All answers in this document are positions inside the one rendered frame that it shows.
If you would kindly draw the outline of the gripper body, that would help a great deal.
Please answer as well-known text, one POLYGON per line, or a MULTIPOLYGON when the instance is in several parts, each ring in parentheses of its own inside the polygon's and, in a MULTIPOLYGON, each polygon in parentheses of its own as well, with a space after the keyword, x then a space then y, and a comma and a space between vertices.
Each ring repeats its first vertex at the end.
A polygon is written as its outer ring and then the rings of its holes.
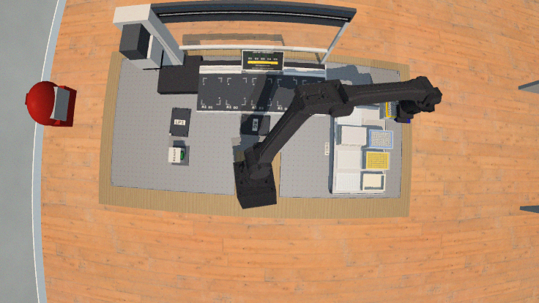
POLYGON ((396 114, 397 122, 407 123, 407 119, 413 119, 414 114, 407 114, 408 112, 415 111, 412 110, 408 105, 408 100, 400 100, 399 104, 396 105, 396 114), (405 118, 405 119, 403 119, 405 118))

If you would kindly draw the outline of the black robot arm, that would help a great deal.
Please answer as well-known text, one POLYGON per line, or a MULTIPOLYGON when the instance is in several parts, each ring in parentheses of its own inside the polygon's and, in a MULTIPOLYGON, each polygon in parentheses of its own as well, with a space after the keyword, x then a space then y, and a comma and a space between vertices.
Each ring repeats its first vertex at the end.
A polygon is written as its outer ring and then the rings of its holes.
POLYGON ((426 76, 403 82, 365 85, 342 84, 339 79, 327 80, 297 86, 294 93, 290 106, 266 138, 244 151, 245 166, 239 167, 240 187, 268 186, 270 163, 275 155, 315 113, 338 118, 350 116, 355 106, 400 100, 408 100, 409 107, 415 110, 407 114, 421 111, 430 113, 435 111, 435 105, 442 100, 441 91, 433 87, 426 76))

